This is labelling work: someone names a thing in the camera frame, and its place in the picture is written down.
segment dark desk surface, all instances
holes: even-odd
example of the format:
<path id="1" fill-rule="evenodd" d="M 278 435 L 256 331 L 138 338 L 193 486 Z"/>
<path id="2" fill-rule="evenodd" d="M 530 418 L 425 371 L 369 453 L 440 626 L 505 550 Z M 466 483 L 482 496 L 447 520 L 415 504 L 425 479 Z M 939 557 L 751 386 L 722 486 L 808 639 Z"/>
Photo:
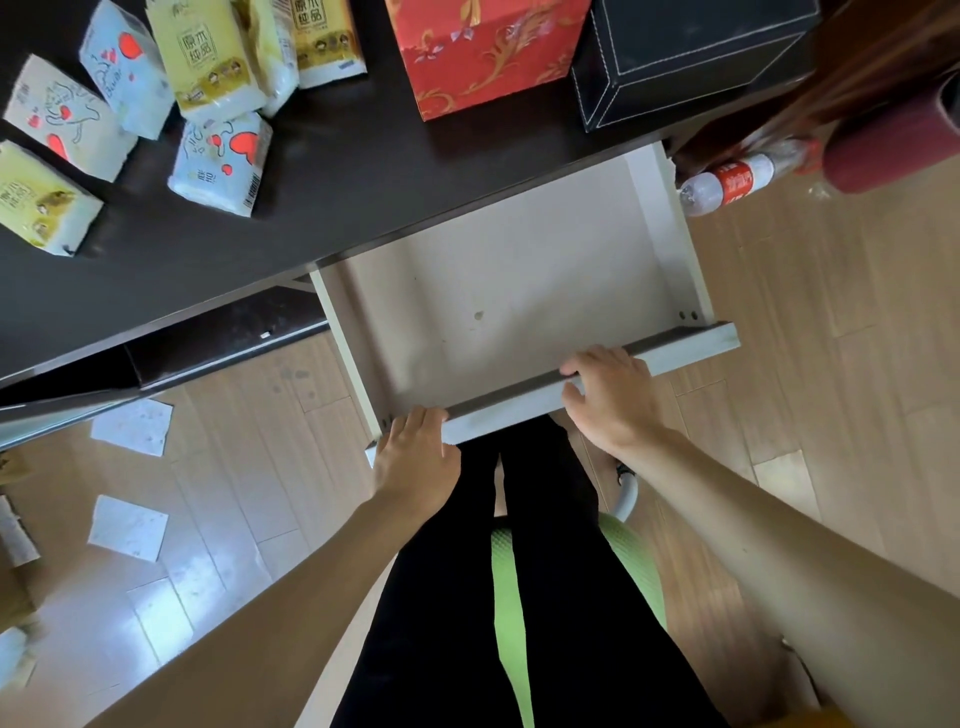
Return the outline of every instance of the dark desk surface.
<path id="1" fill-rule="evenodd" d="M 7 4 L 0 104 L 30 52 L 90 84 L 76 55 L 95 4 Z M 142 0 L 120 4 L 143 16 Z M 280 112 L 251 220 L 167 189 L 176 113 L 159 142 L 139 142 L 115 184 L 0 123 L 0 136 L 106 202 L 74 258 L 0 228 L 0 384 L 622 154 L 679 120 L 649 114 L 587 135 L 563 80 L 423 124 L 382 0 L 352 4 L 370 75 L 298 92 Z"/>

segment person's left hand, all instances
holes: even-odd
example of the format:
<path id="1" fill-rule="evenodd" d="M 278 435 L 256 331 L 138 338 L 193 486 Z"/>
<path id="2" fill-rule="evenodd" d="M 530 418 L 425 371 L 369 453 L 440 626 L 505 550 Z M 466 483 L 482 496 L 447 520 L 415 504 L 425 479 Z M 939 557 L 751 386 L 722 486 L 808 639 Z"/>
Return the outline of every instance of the person's left hand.
<path id="1" fill-rule="evenodd" d="M 444 506 L 460 477 L 460 451 L 440 439 L 447 416 L 439 407 L 416 406 L 406 417 L 394 420 L 376 447 L 373 482 L 377 493 L 409 507 L 420 523 Z"/>

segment open drawer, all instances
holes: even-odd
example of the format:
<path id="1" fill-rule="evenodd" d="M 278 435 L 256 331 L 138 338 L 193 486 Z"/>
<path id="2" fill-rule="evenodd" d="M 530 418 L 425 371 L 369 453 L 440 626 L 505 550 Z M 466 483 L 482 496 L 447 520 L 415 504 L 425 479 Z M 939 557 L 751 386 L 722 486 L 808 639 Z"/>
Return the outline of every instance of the open drawer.
<path id="1" fill-rule="evenodd" d="M 659 143 L 311 279 L 372 441 L 414 404 L 449 410 L 454 445 L 559 409 L 557 367 L 591 344 L 654 375 L 739 346 L 714 321 Z"/>

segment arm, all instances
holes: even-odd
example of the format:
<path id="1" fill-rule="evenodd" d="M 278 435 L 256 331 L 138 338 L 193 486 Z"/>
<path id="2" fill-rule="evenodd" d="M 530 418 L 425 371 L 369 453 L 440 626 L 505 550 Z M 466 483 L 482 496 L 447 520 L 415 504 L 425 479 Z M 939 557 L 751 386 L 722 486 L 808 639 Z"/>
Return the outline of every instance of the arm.
<path id="1" fill-rule="evenodd" d="M 960 601 L 799 513 L 667 429 L 646 365 L 594 347 L 564 404 L 704 539 L 862 728 L 960 725 Z"/>
<path id="2" fill-rule="evenodd" d="M 377 448 L 376 495 L 320 549 L 88 728 L 293 726 L 373 582 L 460 474 L 446 413 L 415 407 Z"/>

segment black pants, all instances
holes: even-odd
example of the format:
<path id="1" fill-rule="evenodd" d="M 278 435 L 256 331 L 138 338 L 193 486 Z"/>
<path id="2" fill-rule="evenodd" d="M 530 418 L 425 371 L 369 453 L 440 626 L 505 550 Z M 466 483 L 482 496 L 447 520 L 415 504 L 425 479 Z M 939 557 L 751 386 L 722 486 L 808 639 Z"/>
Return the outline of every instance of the black pants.
<path id="1" fill-rule="evenodd" d="M 334 728 L 520 726 L 493 631 L 498 456 L 538 728 L 726 726 L 601 533 L 564 429 L 538 418 L 461 450 L 450 500 L 396 558 Z"/>

